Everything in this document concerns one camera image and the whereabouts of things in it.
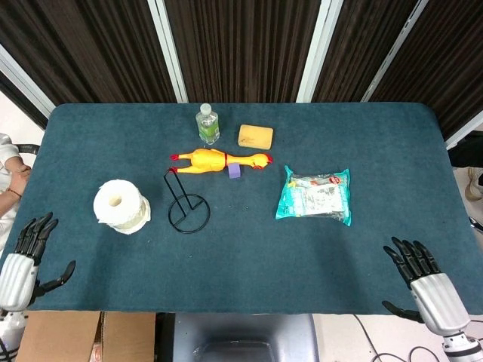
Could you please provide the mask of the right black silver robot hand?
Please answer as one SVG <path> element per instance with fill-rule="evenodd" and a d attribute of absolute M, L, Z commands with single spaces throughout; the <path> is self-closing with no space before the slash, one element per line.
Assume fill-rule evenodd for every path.
<path fill-rule="evenodd" d="M 416 303 L 417 310 L 408 310 L 382 301 L 393 315 L 425 324 L 434 334 L 449 337 L 464 332 L 470 317 L 451 279 L 441 271 L 435 257 L 419 241 L 391 237 L 397 247 L 385 246 L 399 274 Z"/>

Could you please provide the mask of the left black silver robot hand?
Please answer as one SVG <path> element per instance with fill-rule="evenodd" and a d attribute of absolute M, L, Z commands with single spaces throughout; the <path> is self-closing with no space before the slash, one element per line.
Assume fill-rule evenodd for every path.
<path fill-rule="evenodd" d="M 31 219 L 20 231 L 14 251 L 6 256 L 1 270 L 1 310 L 25 311 L 37 298 L 63 286 L 72 277 L 75 260 L 69 262 L 58 278 L 46 283 L 38 279 L 47 240 L 57 224 L 50 212 Z"/>

